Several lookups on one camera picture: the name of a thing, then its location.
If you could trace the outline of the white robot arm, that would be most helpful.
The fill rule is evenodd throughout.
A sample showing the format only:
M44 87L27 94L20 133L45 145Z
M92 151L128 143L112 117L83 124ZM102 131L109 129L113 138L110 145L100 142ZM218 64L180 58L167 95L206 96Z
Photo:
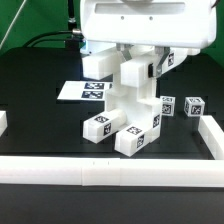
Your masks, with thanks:
M216 38L216 0L81 0L85 51L112 46L152 46L162 65L174 63L174 52L200 52Z

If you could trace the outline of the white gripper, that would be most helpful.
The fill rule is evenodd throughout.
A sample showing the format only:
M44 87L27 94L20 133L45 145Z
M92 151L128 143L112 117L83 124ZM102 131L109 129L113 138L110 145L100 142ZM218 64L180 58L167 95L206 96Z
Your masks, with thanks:
M124 61L132 59L130 44L161 46L156 77L169 47L203 49L214 41L214 0L81 0L80 19L86 39L117 43Z

